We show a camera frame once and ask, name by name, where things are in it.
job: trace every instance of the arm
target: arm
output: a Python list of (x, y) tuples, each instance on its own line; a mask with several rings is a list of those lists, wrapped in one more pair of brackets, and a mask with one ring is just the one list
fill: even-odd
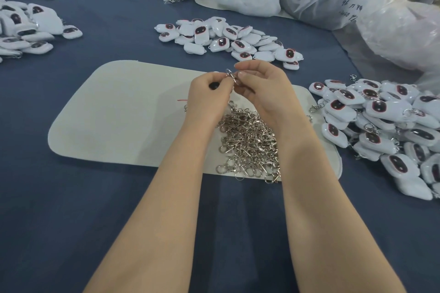
[(182, 129), (84, 293), (188, 292), (206, 148), (233, 85), (225, 77), (192, 81)]
[(277, 139), (290, 253), (301, 293), (405, 292), (339, 184), (286, 74), (256, 60), (235, 67), (246, 70), (239, 73), (245, 86), (235, 91), (254, 103)]

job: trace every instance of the dark blue tablecloth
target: dark blue tablecloth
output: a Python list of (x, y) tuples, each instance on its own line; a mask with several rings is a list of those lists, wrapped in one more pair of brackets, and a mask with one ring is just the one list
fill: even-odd
[[(80, 293), (145, 192), (156, 169), (59, 157), (47, 132), (100, 65), (139, 60), (199, 71), (231, 68), (226, 53), (188, 55), (153, 27), (224, 16), (276, 35), (305, 56), (292, 83), (356, 73), (333, 35), (289, 19), (216, 11), (193, 1), (16, 0), (54, 8), (84, 37), (43, 56), (0, 64), (0, 292)], [(340, 151), (341, 184), (409, 292), (438, 292), (437, 201), (400, 194), (379, 163)], [(295, 292), (280, 185), (205, 175), (190, 292)]]

